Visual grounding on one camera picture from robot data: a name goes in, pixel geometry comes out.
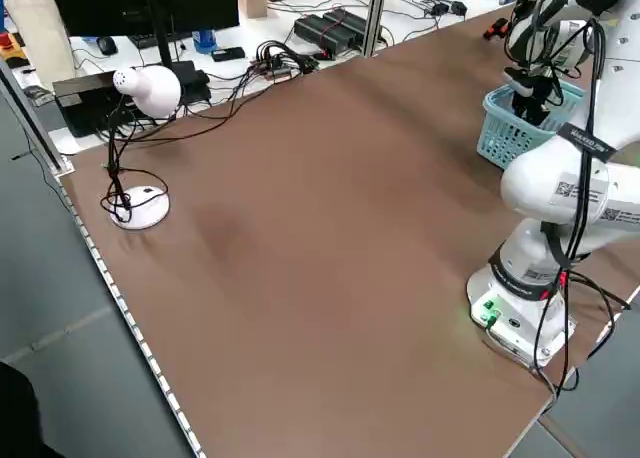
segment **computer mouse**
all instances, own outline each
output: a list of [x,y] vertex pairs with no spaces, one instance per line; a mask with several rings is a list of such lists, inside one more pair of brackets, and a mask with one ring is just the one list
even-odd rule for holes
[[118,52],[116,42],[110,36],[101,36],[96,40],[96,44],[104,56],[115,55]]

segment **lamp base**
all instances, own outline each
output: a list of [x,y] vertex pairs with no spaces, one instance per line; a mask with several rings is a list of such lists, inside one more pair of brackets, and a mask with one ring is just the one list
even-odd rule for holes
[[125,230],[144,230],[156,225],[169,213],[169,195],[155,186],[134,186],[125,190],[131,210],[111,207],[111,219]]

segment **metal pole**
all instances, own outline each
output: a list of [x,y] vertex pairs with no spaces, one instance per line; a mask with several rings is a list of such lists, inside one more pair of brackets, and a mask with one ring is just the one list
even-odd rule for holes
[[171,53],[169,51],[169,40],[167,40],[167,30],[164,26],[164,10],[160,7],[158,0],[147,0],[149,9],[149,18],[153,25],[153,31],[158,41],[158,50],[160,51],[160,61],[165,68],[173,69],[171,65]]
[[18,118],[20,125],[27,134],[27,138],[34,144],[40,155],[42,155],[51,172],[55,176],[59,176],[73,171],[68,160],[65,160],[60,153],[58,153],[58,149],[53,144],[53,140],[51,140],[49,133],[44,129],[35,111],[33,111],[31,103],[29,103],[27,97],[18,85],[18,82],[13,76],[13,72],[4,60],[1,59],[0,92],[6,98],[13,114]]
[[367,16],[367,26],[364,33],[364,45],[362,54],[369,58],[373,55],[380,36],[380,19],[384,11],[384,0],[371,0],[369,2],[369,15]]

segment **blue bottle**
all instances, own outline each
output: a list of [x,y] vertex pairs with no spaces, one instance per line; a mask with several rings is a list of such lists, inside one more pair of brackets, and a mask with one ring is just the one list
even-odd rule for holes
[[198,30],[193,32],[193,45],[198,53],[210,54],[218,48],[216,35],[213,30]]

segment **brown table surface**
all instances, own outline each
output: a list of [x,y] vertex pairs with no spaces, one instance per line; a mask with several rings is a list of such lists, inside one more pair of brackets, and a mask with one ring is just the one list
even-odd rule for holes
[[[546,388],[483,344],[465,294],[521,219],[475,151],[505,64],[481,33],[505,14],[280,85],[198,138],[130,147],[125,166],[170,186],[145,232],[98,206],[105,149],[74,159],[63,184],[209,456],[496,457],[540,412]],[[628,296],[632,258],[613,247],[584,270]],[[582,291],[578,362],[605,319]]]

